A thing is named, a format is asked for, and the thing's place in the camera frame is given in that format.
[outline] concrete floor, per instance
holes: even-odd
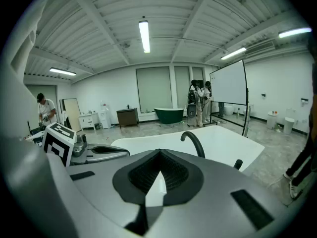
[[[238,118],[235,115],[225,116],[225,119],[239,124],[244,123],[243,116]],[[218,125],[238,134],[242,134],[243,128],[230,122],[224,121],[224,123],[219,123]],[[154,121],[141,123],[138,126],[122,127],[121,129],[119,126],[110,129],[100,129],[97,130],[96,133],[93,129],[85,129],[84,132],[79,132],[79,134],[85,133],[89,143],[110,145],[113,141],[120,138],[162,135],[189,129],[196,129],[196,127],[191,126],[188,128],[186,120],[174,126],[160,126],[159,121]],[[282,174],[292,165],[298,154],[304,148],[307,139],[307,136],[297,132],[292,131],[290,135],[286,135],[282,131],[279,133],[275,130],[267,129],[266,123],[257,119],[250,119],[247,137],[265,147],[260,156],[247,167],[251,173],[251,178],[264,187],[282,178]],[[307,192],[307,188],[311,185],[315,177],[316,175],[311,174],[302,182],[301,188],[306,187],[306,189],[304,189],[304,193],[301,197],[305,197],[305,192]],[[292,203],[287,179],[282,178],[268,189],[285,205]]]

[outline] fluorescent light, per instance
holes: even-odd
[[[140,28],[144,53],[149,53],[150,52],[150,37],[149,37],[148,21],[140,21],[139,28]]]
[[[280,38],[284,38],[284,37],[295,35],[295,34],[309,33],[311,31],[312,29],[310,27],[303,27],[303,28],[293,29],[290,31],[280,33],[278,36]]]
[[[75,72],[70,72],[70,71],[63,70],[63,69],[50,68],[50,71],[51,72],[62,73],[62,74],[67,74],[67,75],[71,75],[71,76],[76,76]]]
[[[246,49],[246,48],[241,48],[241,49],[239,49],[239,50],[237,50],[237,51],[235,51],[235,52],[232,52],[232,53],[226,55],[225,57],[222,57],[221,60],[226,60],[226,59],[228,59],[228,58],[230,58],[230,57],[235,56],[236,54],[239,54],[239,53],[241,53],[241,52],[244,52],[245,50],[247,50],[247,49]]]

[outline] shoe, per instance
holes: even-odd
[[[289,180],[292,180],[294,179],[293,176],[289,176],[286,172],[283,174],[285,178],[289,179]]]
[[[291,198],[295,199],[298,196],[300,190],[298,189],[297,186],[294,186],[292,184],[292,181],[289,182],[289,188],[290,188]]]

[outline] black pants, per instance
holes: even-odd
[[[219,116],[223,117],[223,113],[224,113],[224,102],[218,102],[218,106],[219,106]]]
[[[292,176],[300,168],[300,166],[305,162],[305,160],[308,157],[311,157],[308,160],[308,162],[303,166],[303,168],[299,172],[299,174],[293,179],[292,184],[294,186],[298,186],[304,180],[304,178],[311,173],[311,164],[312,164],[313,157],[315,154],[314,144],[313,144],[313,140],[311,137],[312,128],[313,128],[313,121],[312,121],[312,119],[310,119],[310,121],[309,121],[309,135],[308,135],[307,143],[306,143],[303,151],[296,158],[293,165],[286,171],[288,176]]]

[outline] white dresser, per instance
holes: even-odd
[[[95,124],[99,123],[98,113],[85,114],[78,117],[81,129],[84,128],[94,128],[96,131]]]

